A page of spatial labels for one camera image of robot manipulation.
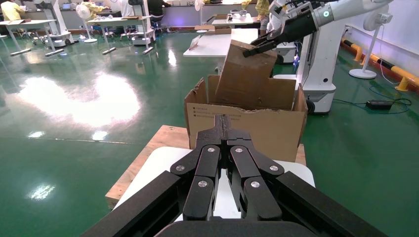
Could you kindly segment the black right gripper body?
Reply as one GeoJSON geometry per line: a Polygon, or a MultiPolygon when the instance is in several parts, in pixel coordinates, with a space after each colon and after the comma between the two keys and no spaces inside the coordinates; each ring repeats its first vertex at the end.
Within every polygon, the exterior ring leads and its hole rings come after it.
{"type": "Polygon", "coordinates": [[[276,44],[293,42],[318,30],[311,11],[305,11],[295,18],[288,19],[275,34],[273,41],[276,44]]]}

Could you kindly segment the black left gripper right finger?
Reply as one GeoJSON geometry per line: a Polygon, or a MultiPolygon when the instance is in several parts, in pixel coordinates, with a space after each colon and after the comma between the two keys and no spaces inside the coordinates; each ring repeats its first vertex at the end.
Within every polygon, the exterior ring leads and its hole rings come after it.
{"type": "Polygon", "coordinates": [[[255,221],[279,221],[282,210],[276,201],[276,179],[284,168],[258,152],[250,134],[234,129],[230,117],[222,117],[226,173],[241,218],[255,221]]]}

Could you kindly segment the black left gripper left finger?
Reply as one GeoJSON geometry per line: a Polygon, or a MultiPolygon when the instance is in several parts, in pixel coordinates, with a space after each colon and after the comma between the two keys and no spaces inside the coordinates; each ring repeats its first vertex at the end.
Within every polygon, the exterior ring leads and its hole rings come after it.
{"type": "Polygon", "coordinates": [[[180,177],[179,205],[184,221],[208,221],[215,209],[224,141],[224,116],[214,127],[198,132],[195,148],[170,167],[180,177]]]}

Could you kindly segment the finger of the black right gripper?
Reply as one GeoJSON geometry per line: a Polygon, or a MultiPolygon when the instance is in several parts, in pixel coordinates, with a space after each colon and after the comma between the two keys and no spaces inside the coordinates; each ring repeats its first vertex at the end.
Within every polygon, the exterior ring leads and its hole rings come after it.
{"type": "Polygon", "coordinates": [[[278,32],[277,31],[269,31],[264,35],[261,35],[257,39],[251,42],[251,45],[277,45],[276,37],[278,32]]]}
{"type": "Polygon", "coordinates": [[[277,42],[276,40],[268,40],[268,39],[257,39],[251,42],[251,45],[253,46],[253,48],[251,49],[246,49],[243,52],[243,56],[245,58],[250,57],[250,56],[254,56],[257,54],[261,54],[264,52],[267,52],[269,50],[272,50],[274,48],[276,48],[276,46],[280,44],[279,42],[277,42]]]}

